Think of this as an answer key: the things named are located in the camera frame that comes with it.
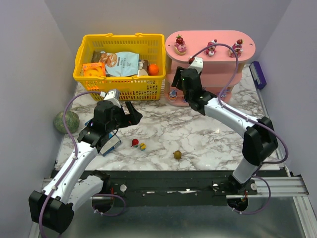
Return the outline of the purple orange bunny toy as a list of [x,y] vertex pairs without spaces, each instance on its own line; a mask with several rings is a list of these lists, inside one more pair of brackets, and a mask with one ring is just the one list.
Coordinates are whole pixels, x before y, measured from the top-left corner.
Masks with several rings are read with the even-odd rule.
[[169,92],[168,94],[168,99],[171,102],[174,102],[177,99],[177,94],[178,94],[178,90],[177,89],[173,89]]

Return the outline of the red cherry toy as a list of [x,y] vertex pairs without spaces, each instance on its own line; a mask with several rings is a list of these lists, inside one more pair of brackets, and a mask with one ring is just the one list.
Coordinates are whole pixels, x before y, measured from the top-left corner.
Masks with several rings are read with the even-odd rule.
[[131,141],[131,147],[137,148],[139,146],[139,140],[138,139],[133,139]]

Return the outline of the small yellow blue toy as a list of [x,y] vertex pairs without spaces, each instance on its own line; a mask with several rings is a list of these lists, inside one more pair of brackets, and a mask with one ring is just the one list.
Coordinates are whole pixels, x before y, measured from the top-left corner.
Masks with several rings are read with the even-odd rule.
[[139,148],[140,148],[141,151],[144,151],[144,150],[146,149],[145,143],[141,143],[141,144],[139,145]]

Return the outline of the strawberry pink bear donut toy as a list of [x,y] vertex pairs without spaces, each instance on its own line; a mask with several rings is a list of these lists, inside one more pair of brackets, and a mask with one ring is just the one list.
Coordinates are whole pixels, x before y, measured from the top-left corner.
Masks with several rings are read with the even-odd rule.
[[185,44],[185,41],[183,39],[183,37],[181,35],[177,35],[176,36],[176,40],[174,43],[174,51],[178,54],[178,55],[184,55],[187,52],[187,47]]

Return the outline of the pink bear figure toy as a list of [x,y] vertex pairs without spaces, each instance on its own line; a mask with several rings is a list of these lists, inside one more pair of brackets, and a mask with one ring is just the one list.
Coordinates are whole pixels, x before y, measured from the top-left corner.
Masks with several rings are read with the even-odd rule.
[[216,53],[216,46],[217,39],[211,40],[208,42],[208,48],[204,51],[205,55],[212,57]]

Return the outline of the olive brown round toy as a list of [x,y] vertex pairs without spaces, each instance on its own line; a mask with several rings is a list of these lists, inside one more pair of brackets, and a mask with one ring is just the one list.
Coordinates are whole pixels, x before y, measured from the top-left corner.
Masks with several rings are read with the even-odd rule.
[[182,153],[181,153],[181,151],[177,150],[177,151],[173,152],[173,156],[175,159],[179,160],[182,157]]

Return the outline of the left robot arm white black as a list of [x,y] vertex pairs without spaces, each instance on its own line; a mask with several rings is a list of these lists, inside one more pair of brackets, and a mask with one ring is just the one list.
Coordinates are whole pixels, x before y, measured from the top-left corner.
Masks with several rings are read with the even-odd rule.
[[120,103],[111,100],[98,102],[93,118],[79,133],[74,150],[62,169],[42,191],[30,194],[31,219],[38,223],[42,237],[46,236],[44,227],[59,234],[69,227],[75,206],[74,202],[69,201],[71,193],[85,168],[109,141],[110,133],[140,122],[143,115],[131,102],[125,104],[128,114]]

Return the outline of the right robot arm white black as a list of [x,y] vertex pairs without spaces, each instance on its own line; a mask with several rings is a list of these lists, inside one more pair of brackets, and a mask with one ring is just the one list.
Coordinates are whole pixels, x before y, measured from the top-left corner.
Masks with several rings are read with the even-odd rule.
[[182,90],[191,109],[218,120],[243,139],[243,159],[228,178],[228,187],[232,192],[241,190],[278,147],[271,120],[243,114],[220,101],[215,94],[202,88],[196,69],[177,67],[172,86]]

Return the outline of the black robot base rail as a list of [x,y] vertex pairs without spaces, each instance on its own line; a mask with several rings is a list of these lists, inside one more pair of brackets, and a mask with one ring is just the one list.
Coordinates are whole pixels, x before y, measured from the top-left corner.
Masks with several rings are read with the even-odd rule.
[[95,196],[93,204],[113,202],[119,198],[102,198],[112,193],[125,200],[127,207],[156,206],[227,206],[243,207],[257,185],[253,179],[243,185],[229,172],[214,171],[92,171],[75,180],[70,191],[73,208]]

